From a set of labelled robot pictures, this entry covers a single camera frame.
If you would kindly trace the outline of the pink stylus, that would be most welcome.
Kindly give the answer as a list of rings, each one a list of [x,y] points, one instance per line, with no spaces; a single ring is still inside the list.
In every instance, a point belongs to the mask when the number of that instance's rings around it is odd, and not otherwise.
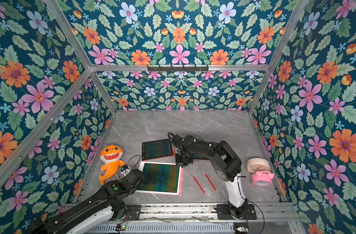
[[[183,186],[183,177],[184,177],[184,168],[180,167],[180,176],[179,176],[179,188],[182,189]]]

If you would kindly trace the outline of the red stylus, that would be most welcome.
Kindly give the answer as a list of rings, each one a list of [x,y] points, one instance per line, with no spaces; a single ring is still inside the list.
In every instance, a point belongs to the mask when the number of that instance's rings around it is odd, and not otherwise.
[[[213,190],[215,192],[217,192],[216,187],[214,186],[213,182],[211,181],[211,179],[209,178],[209,176],[207,174],[205,174],[205,177],[207,178],[207,180],[209,181],[210,185],[212,186]]]
[[[198,180],[196,179],[196,177],[193,177],[195,183],[198,185],[198,187],[200,188],[200,190],[202,191],[203,194],[206,194],[203,187],[201,186],[201,184],[198,182]]]

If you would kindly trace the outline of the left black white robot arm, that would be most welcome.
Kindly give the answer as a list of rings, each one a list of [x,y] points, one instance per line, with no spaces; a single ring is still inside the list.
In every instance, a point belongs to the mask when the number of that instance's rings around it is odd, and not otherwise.
[[[111,219],[125,220],[124,199],[132,195],[145,180],[139,169],[131,170],[121,180],[105,183],[94,195],[54,217],[32,221],[28,234],[84,234]]]

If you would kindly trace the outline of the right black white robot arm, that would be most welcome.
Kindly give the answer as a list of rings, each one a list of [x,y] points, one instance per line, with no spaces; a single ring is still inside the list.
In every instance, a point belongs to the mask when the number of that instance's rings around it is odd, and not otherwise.
[[[230,214],[240,219],[246,214],[248,200],[241,185],[242,161],[226,141],[207,142],[187,135],[168,133],[168,138],[177,149],[176,164],[185,167],[193,163],[193,155],[209,159],[217,176],[225,182],[228,191]]]

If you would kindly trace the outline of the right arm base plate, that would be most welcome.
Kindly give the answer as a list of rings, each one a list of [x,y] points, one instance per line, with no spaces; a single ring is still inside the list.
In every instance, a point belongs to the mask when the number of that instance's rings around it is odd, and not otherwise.
[[[256,220],[257,214],[254,205],[243,205],[239,208],[231,204],[218,204],[215,207],[219,220]]]

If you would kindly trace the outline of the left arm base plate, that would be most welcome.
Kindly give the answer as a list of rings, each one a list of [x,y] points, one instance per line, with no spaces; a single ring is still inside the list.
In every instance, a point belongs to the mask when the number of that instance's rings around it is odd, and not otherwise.
[[[139,220],[141,214],[141,205],[126,205],[120,209],[117,213],[114,213],[116,220]]]

